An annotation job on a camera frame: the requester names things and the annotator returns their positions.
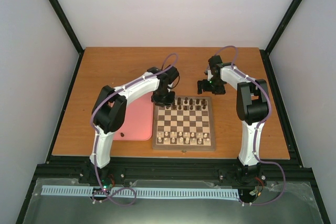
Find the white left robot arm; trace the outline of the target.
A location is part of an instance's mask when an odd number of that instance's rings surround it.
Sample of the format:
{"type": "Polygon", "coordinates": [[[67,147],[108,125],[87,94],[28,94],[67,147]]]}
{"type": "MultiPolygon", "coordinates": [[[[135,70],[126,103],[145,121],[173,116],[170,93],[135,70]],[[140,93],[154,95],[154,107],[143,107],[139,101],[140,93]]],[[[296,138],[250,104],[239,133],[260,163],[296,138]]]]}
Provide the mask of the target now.
{"type": "Polygon", "coordinates": [[[151,101],[155,105],[171,106],[175,100],[172,85],[178,78],[179,72],[172,65],[164,70],[152,67],[142,76],[123,86],[115,88],[104,86],[101,89],[90,119],[90,124],[95,130],[90,155],[90,161],[94,165],[90,174],[92,179],[100,184],[108,180],[109,170],[105,166],[110,162],[113,137],[125,121],[127,106],[148,93],[152,93],[151,101]]]}

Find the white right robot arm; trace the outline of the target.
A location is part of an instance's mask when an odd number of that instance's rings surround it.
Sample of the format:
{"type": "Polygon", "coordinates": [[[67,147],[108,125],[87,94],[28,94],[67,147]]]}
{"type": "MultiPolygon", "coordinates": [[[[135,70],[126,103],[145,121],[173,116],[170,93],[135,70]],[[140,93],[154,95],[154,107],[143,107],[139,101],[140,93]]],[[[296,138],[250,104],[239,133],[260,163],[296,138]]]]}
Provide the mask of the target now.
{"type": "Polygon", "coordinates": [[[248,76],[231,62],[222,62],[219,55],[208,59],[205,74],[207,78],[197,82],[198,94],[225,94],[225,84],[236,90],[236,112],[243,129],[238,160],[242,167],[256,166],[261,132],[271,113],[267,82],[248,76]]]}

